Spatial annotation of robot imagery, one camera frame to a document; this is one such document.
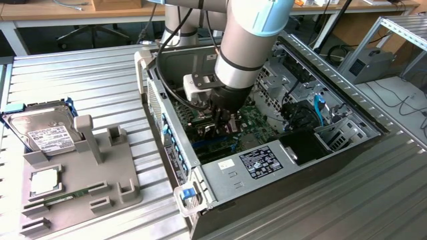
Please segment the white label sticker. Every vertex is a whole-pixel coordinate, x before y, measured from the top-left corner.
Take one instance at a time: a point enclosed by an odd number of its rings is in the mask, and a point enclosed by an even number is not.
[[[235,162],[233,162],[232,159],[228,159],[228,160],[221,161],[221,162],[217,163],[217,166],[219,166],[220,170],[224,170],[224,169],[232,167],[233,165],[235,165]]]
[[[215,59],[216,59],[216,54],[205,56],[205,60],[215,60]]]
[[[28,132],[28,135],[44,153],[74,146],[73,139],[69,136],[65,126],[30,131]]]

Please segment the metal bracket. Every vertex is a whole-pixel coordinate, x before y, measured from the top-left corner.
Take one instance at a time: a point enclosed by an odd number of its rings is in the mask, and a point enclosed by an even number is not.
[[[200,73],[195,72],[191,76],[192,76],[192,80],[195,83],[193,85],[200,90],[215,89],[215,88],[220,88],[220,87],[225,86],[225,84],[221,83],[221,81],[219,81],[216,79],[216,76],[213,73],[200,74]],[[204,77],[212,77],[213,81],[207,82]]]

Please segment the white cable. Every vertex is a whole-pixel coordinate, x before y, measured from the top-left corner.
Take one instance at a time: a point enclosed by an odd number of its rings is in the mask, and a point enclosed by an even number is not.
[[[344,58],[341,56],[336,56],[336,55],[331,55],[331,57],[337,58],[340,61],[344,60]]]
[[[61,3],[60,1],[57,0],[52,0],[53,3],[56,3],[57,5],[62,6],[62,7],[66,7],[66,8],[70,8],[70,9],[76,9],[78,11],[82,11],[82,8],[81,7],[77,7],[77,6],[85,6],[88,5],[89,3],[88,2],[81,2],[81,3],[77,3],[77,4],[65,4],[65,3]]]

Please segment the wooden table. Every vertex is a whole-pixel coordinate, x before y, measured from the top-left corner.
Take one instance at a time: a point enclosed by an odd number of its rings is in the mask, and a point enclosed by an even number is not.
[[[0,13],[2,12],[2,7],[5,6],[5,4],[4,3],[0,3]]]
[[[66,3],[81,3],[82,0],[66,0]],[[337,13],[343,8],[345,0],[340,0],[339,4],[332,4],[325,10],[324,6],[297,6],[293,5],[291,15],[319,15],[324,13],[331,14],[325,26],[316,40],[315,47],[320,44],[325,33],[328,32],[332,22],[337,17]],[[404,0],[407,15],[417,3],[412,0]],[[8,43],[17,56],[29,54],[25,43],[21,40],[17,28],[28,27],[50,27],[50,26],[69,26],[69,25],[88,25],[88,24],[112,24],[112,23],[131,23],[145,22],[149,19],[153,4],[144,2],[140,9],[108,10],[95,11],[93,6],[82,6],[84,11],[74,10],[58,6],[52,0],[28,0],[26,4],[9,5],[5,4],[1,11],[0,29],[6,38]],[[352,0],[352,3],[345,13],[372,13],[372,12],[395,12],[393,5],[371,6],[363,0]],[[153,21],[164,20],[164,6],[159,6],[155,11]]]

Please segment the chair leg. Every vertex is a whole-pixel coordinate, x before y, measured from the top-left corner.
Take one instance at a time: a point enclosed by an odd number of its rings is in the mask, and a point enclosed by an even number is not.
[[[128,35],[124,35],[123,33],[115,31],[115,30],[111,30],[108,28],[104,28],[101,26],[96,26],[96,30],[100,31],[100,32],[104,32],[107,34],[111,34],[113,36],[117,36],[117,37],[121,37],[124,38],[125,40],[131,40],[129,36]]]
[[[56,41],[57,42],[61,42],[61,41],[65,41],[66,39],[70,39],[73,38],[74,36],[77,36],[78,34],[82,34],[85,33],[86,31],[89,31],[91,28],[88,26],[84,26],[76,30],[73,30],[70,33],[65,34],[64,36],[60,36]]]
[[[91,27],[91,31],[92,31],[92,48],[96,49],[96,43],[95,43],[95,38],[96,38],[96,28]]]

